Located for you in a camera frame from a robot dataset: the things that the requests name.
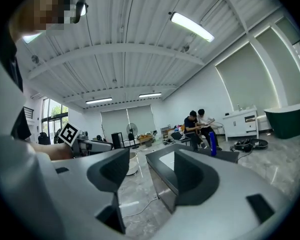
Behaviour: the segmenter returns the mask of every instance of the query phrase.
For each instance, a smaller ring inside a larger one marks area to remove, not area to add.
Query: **ceiling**
[[[17,43],[25,82],[74,109],[161,92],[165,99],[276,10],[277,0],[86,0],[88,12],[58,35]],[[209,43],[170,21],[178,12],[209,31]],[[39,64],[32,62],[39,57]]]

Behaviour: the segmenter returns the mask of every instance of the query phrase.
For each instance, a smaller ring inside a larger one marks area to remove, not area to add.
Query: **man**
[[[23,91],[23,80],[16,59],[16,42],[22,36],[35,35],[52,24],[63,23],[64,9],[69,3],[70,0],[26,0],[5,26],[0,39],[0,62],[21,91]],[[20,140],[25,140],[31,135],[24,110],[19,114],[11,135]],[[48,154],[51,160],[73,157],[70,146],[65,143],[30,144],[36,152]]]
[[[216,149],[217,150],[222,150],[219,147],[217,135],[216,135],[215,131],[210,126],[211,123],[213,123],[215,121],[215,119],[211,118],[211,117],[208,117],[208,116],[205,116],[205,110],[204,109],[199,109],[198,110],[198,115],[199,115],[197,117],[198,122],[196,123],[196,126],[200,127],[200,132],[203,136],[205,136],[206,140],[209,143],[209,146],[211,147],[211,140],[210,140],[209,133],[213,132],[214,139],[215,139],[215,144],[216,144]]]
[[[200,130],[201,128],[201,126],[196,126],[197,122],[197,113],[193,110],[190,112],[189,116],[184,119],[184,134],[188,138],[191,138],[194,151],[198,150],[198,145],[200,145],[203,149],[207,147],[197,134],[197,130]]]

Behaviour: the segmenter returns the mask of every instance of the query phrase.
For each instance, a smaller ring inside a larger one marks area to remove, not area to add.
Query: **man in white shirt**
[[[200,126],[200,132],[203,136],[205,136],[206,140],[209,143],[209,146],[211,147],[211,141],[210,141],[210,136],[209,133],[213,132],[214,134],[214,139],[215,139],[215,144],[217,146],[217,150],[221,150],[218,144],[218,139],[215,131],[211,128],[211,123],[215,121],[214,118],[205,116],[205,110],[204,109],[199,109],[198,110],[198,116],[197,116],[198,122],[196,123],[196,126]]]

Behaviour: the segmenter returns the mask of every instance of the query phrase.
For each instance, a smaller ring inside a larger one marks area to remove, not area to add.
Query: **man in black shirt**
[[[191,138],[194,151],[198,150],[198,145],[201,145],[203,149],[207,147],[197,134],[197,130],[201,128],[200,126],[196,126],[197,122],[197,113],[193,110],[190,112],[190,115],[184,119],[184,134],[187,135],[188,138]]]
[[[65,1],[69,0],[26,0],[16,10],[3,30],[0,39],[0,62],[21,91],[23,91],[23,81],[16,58],[17,47],[15,43],[22,36],[35,35],[46,30],[47,25],[59,23],[63,17],[59,14],[63,13]],[[11,135],[20,140],[25,140],[31,135],[24,110],[19,114]],[[65,143],[54,145],[30,144],[36,152],[48,154],[51,160],[70,159],[73,156],[70,146]]]

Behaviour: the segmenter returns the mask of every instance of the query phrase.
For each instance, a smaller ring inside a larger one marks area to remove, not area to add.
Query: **black hair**
[[[190,112],[190,116],[196,118],[196,117],[197,117],[197,112],[192,110],[192,111]]]
[[[203,108],[199,109],[199,110],[198,110],[198,114],[199,114],[200,116],[203,116],[203,115],[205,114],[205,110],[204,110]]]

